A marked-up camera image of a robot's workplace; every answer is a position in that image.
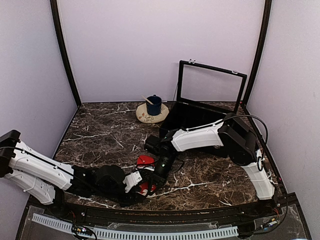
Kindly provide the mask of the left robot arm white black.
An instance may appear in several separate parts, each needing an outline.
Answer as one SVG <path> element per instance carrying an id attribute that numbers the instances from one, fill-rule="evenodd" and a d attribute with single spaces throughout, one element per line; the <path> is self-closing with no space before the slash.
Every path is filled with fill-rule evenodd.
<path id="1" fill-rule="evenodd" d="M 64 202 L 68 192 L 84 198 L 99 196 L 128 207 L 142 202 L 142 176 L 130 174 L 117 165 L 81 167 L 58 162 L 31 149 L 11 130 L 0 137 L 0 176 L 13 181 L 60 218 L 67 218 L 70 206 Z"/>

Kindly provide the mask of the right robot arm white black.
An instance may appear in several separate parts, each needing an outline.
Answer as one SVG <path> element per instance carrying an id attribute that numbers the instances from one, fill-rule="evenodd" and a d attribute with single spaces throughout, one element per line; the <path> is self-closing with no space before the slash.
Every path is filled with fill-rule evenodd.
<path id="1" fill-rule="evenodd" d="M 275 208 L 272 200 L 275 184 L 264 164 L 264 152 L 260 150 L 256 134 L 242 120 L 242 115 L 228 113 L 223 119 L 191 127 L 170 130 L 163 138 L 149 136 L 145 150 L 158 157 L 152 180 L 161 187 L 167 180 L 172 165 L 180 152 L 206 147 L 219 147 L 223 157 L 242 167 L 253 184 L 260 202 L 255 213 L 266 217 Z"/>

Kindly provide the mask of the red Santa Christmas sock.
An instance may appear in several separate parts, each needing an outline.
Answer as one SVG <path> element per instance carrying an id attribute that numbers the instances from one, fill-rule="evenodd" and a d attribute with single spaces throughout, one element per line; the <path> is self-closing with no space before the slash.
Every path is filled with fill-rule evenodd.
<path id="1" fill-rule="evenodd" d="M 137 159 L 136 168 L 140 171 L 142 181 L 139 184 L 140 194 L 143 196 L 151 196 L 156 190 L 152 176 L 155 170 L 155 160 L 147 155 L 140 155 Z"/>

